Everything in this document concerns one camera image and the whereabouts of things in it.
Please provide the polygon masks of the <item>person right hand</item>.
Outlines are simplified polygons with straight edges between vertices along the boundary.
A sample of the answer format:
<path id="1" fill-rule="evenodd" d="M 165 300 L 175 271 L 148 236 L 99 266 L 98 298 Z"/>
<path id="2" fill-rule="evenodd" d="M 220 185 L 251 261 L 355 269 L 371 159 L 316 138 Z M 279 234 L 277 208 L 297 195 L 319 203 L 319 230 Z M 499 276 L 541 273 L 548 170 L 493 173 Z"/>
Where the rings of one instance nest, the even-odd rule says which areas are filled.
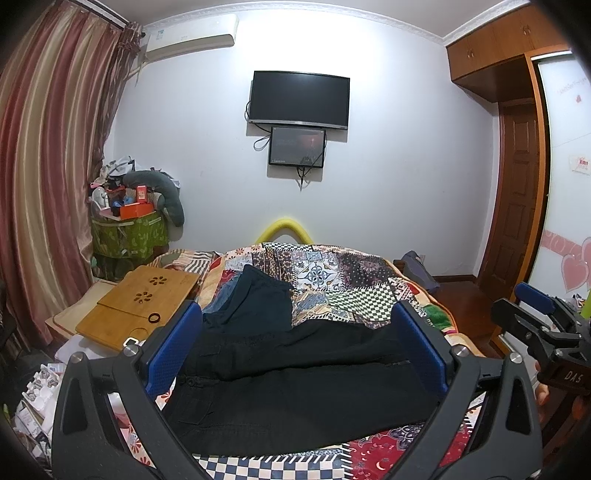
<path id="1" fill-rule="evenodd" d="M 549 387 L 546 384 L 539 381 L 537 383 L 536 388 L 535 388 L 535 395 L 536 395 L 537 404 L 540 407 L 544 406 L 549 400 L 549 396 L 550 396 Z"/>

